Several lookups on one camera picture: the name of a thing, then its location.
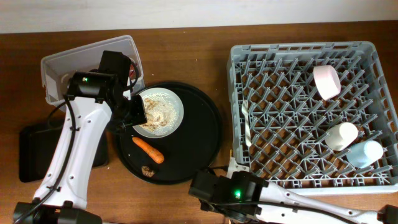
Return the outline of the rice and food scraps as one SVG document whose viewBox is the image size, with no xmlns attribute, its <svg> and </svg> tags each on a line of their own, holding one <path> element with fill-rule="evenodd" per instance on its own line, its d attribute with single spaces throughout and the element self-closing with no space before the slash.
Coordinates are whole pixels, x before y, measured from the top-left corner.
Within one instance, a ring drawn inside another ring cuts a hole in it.
<svg viewBox="0 0 398 224">
<path fill-rule="evenodd" d="M 155 136 L 171 133 L 178 126 L 180 112 L 171 97 L 165 93 L 152 93 L 143 97 L 147 117 L 139 126 Z"/>
</svg>

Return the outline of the grey plate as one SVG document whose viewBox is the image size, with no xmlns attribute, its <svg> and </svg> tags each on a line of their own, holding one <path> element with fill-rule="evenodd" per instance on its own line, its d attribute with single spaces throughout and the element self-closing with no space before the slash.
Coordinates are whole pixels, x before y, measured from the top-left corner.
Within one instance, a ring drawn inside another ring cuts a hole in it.
<svg viewBox="0 0 398 224">
<path fill-rule="evenodd" d="M 144 103 L 147 122 L 134 130 L 147 138 L 163 138 L 178 129 L 184 116 L 179 96 L 166 88 L 148 88 L 139 93 Z"/>
</svg>

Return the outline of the red snack wrapper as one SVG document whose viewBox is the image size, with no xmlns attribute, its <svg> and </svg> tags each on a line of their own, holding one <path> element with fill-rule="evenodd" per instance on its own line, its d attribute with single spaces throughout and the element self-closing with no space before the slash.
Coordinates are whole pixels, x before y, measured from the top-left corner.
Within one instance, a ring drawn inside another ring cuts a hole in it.
<svg viewBox="0 0 398 224">
<path fill-rule="evenodd" d="M 137 63 L 133 59 L 131 60 L 129 77 L 130 79 L 136 79 L 139 77 L 139 69 L 137 67 Z"/>
</svg>

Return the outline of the orange carrot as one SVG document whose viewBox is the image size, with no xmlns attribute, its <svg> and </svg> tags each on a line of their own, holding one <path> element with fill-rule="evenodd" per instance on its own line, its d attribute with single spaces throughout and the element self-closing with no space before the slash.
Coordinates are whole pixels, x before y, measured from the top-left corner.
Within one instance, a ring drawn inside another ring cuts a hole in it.
<svg viewBox="0 0 398 224">
<path fill-rule="evenodd" d="M 152 147 L 150 144 L 146 143 L 141 138 L 133 136 L 132 141 L 137 146 L 139 146 L 157 164 L 161 164 L 165 160 L 164 155 L 159 150 Z"/>
</svg>

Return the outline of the white plastic fork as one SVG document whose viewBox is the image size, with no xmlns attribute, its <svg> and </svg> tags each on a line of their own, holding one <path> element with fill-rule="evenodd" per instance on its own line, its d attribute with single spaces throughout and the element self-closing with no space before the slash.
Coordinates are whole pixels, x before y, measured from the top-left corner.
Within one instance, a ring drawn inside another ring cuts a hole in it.
<svg viewBox="0 0 398 224">
<path fill-rule="evenodd" d="M 249 113 L 248 113 L 248 100 L 243 100 L 241 112 L 244 116 L 244 135 L 245 135 L 245 143 L 247 147 L 251 147 L 251 133 L 249 126 Z"/>
</svg>

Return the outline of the small white cup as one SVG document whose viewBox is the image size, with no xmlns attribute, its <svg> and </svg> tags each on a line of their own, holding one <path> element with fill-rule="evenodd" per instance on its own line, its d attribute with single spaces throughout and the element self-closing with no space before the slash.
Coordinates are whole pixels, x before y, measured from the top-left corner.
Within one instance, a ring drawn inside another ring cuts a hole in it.
<svg viewBox="0 0 398 224">
<path fill-rule="evenodd" d="M 326 133 L 325 143 L 334 151 L 344 150 L 358 137 L 357 127 L 349 122 L 333 126 Z"/>
</svg>

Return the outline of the light blue plastic cup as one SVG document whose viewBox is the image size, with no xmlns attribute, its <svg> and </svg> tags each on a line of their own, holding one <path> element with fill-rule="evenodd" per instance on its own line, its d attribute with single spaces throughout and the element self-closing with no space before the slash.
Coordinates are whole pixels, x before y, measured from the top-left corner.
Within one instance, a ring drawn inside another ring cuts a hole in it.
<svg viewBox="0 0 398 224">
<path fill-rule="evenodd" d="M 383 147 L 381 144 L 369 140 L 349 147 L 346 158 L 351 165 L 357 168 L 365 168 L 380 159 L 382 155 Z"/>
</svg>

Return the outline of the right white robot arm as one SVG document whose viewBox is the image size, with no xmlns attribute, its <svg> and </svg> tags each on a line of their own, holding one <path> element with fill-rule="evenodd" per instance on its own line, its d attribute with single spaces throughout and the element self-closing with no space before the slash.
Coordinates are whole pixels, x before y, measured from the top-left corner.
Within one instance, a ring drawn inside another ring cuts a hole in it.
<svg viewBox="0 0 398 224">
<path fill-rule="evenodd" d="M 188 193 L 203 211 L 220 213 L 231 223 L 397 223 L 393 205 L 376 212 L 321 202 L 252 175 L 233 157 L 226 176 L 211 168 L 198 171 Z"/>
</svg>

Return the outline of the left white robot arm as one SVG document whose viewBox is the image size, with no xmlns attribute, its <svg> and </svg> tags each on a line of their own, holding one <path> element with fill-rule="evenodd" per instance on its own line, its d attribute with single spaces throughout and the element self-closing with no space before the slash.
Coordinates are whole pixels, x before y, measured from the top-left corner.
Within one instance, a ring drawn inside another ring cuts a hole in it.
<svg viewBox="0 0 398 224">
<path fill-rule="evenodd" d="M 87 190 L 98 144 L 107 126 L 121 131 L 147 121 L 143 100 L 131 96 L 136 65 L 121 52 L 105 50 L 99 67 L 69 79 L 62 133 L 48 171 L 30 203 L 17 203 L 14 223 L 97 223 L 86 211 Z"/>
</svg>

